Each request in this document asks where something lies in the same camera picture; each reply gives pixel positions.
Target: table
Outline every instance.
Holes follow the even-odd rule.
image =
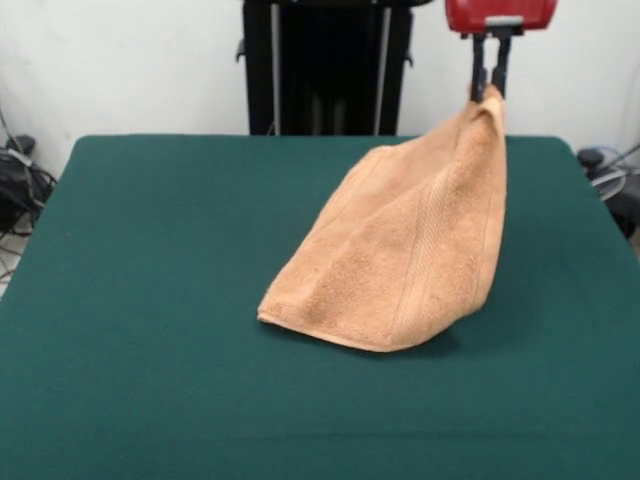
[[[347,168],[401,140],[81,139],[0,303],[0,478],[637,478],[640,268],[558,139],[508,139],[494,289],[433,341],[256,320]]]

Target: terry cloth towel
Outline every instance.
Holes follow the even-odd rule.
[[[367,153],[320,212],[258,318],[389,352],[479,309],[493,283],[506,203],[504,101]]]

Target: black equipment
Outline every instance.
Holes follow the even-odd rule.
[[[395,135],[411,8],[431,0],[245,0],[252,135]]]

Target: cable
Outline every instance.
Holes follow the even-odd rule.
[[[612,167],[612,166],[624,161],[626,158],[630,157],[631,155],[636,153],[638,150],[640,150],[640,143],[638,143],[637,145],[634,145],[633,147],[631,147],[629,150],[627,150],[622,155],[618,155],[617,157],[615,157],[612,160],[603,162],[602,165],[600,165],[600,166],[598,166],[596,168],[596,172],[601,172],[602,170],[605,170],[605,169],[607,169],[609,167]]]
[[[611,189],[611,191],[608,191],[606,193],[600,193],[600,200],[602,200],[603,202],[606,202],[607,200],[612,199],[613,197],[615,197],[616,195],[618,195],[626,186],[627,184],[627,178],[629,176],[633,176],[633,175],[640,175],[640,168],[639,169],[615,169],[615,171],[607,173],[606,175],[603,175],[601,177],[595,178],[591,181],[591,186],[598,187],[600,185],[603,185],[605,183],[611,182],[613,180],[616,179],[620,179],[620,181],[618,182],[618,184]]]
[[[603,202],[606,202],[607,200],[612,199],[624,189],[626,184],[627,184],[627,177],[621,177],[620,181],[618,182],[618,185],[616,185],[610,192],[600,195],[600,200]]]
[[[10,277],[11,275],[13,275],[14,272],[15,272],[15,269],[14,270],[7,270],[2,275],[0,275],[0,280],[4,280],[5,278]]]
[[[15,257],[20,257],[22,255],[22,253],[18,252],[17,250],[7,248],[4,245],[0,245],[0,250],[2,250],[5,253],[8,253],[9,255],[13,255]]]

